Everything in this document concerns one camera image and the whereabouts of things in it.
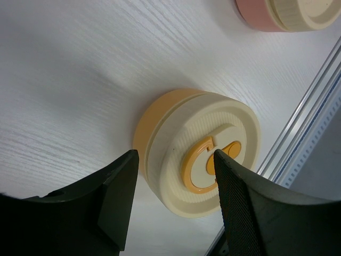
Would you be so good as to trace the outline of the pink lunch container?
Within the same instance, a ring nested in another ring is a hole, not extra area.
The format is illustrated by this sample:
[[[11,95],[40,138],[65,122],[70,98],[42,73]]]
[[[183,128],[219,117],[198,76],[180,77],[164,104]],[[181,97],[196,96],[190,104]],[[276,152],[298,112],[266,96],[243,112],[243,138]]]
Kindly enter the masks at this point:
[[[287,32],[268,0],[236,0],[241,16],[254,29],[264,32]]]

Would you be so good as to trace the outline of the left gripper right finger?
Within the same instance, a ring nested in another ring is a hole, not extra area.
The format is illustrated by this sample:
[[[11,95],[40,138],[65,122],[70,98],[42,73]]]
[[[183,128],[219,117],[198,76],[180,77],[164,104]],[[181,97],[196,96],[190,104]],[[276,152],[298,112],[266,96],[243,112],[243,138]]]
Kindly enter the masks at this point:
[[[297,193],[222,150],[214,169],[231,255],[340,255],[340,202]]]

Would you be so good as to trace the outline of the cream lid orange handle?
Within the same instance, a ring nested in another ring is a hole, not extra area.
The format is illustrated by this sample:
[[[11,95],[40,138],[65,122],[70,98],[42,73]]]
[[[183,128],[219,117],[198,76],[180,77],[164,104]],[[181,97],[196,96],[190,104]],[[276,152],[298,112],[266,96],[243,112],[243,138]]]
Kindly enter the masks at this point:
[[[158,126],[146,158],[148,184],[174,214],[204,217],[220,208],[214,151],[253,169],[260,140],[259,121],[247,105],[216,93],[198,95]]]

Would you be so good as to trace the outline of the orange lunch container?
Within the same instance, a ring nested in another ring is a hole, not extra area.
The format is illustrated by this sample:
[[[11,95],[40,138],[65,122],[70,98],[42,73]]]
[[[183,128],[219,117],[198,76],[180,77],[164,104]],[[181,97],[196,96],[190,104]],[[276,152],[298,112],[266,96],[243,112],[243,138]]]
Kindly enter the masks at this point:
[[[139,153],[139,170],[145,179],[148,178],[147,162],[150,147],[160,126],[178,107],[206,93],[198,89],[172,90],[160,96],[143,113],[134,132],[133,149]]]

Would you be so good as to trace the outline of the cream lid pink handle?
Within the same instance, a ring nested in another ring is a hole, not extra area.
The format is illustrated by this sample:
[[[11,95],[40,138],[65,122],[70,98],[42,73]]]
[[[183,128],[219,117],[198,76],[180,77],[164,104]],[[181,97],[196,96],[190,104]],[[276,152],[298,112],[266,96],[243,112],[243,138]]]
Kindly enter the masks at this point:
[[[289,31],[321,30],[340,16],[340,1],[270,1],[274,13]]]

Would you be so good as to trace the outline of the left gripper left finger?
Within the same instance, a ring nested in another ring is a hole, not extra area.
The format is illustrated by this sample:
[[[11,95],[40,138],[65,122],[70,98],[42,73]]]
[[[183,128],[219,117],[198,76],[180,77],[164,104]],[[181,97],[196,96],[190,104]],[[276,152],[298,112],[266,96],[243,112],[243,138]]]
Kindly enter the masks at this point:
[[[1,255],[118,255],[125,249],[139,155],[44,197],[1,194]]]

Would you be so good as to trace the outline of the aluminium front rail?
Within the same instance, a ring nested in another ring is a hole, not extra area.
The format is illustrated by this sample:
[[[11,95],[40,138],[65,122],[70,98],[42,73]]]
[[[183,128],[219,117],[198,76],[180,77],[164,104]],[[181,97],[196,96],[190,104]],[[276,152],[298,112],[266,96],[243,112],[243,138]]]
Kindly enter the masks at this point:
[[[269,151],[258,175],[274,182],[298,148],[303,134],[318,112],[340,96],[340,43],[331,50],[312,84]],[[288,188],[297,193],[340,202],[340,108],[319,140],[308,161]],[[207,251],[208,255],[231,255],[225,228]]]

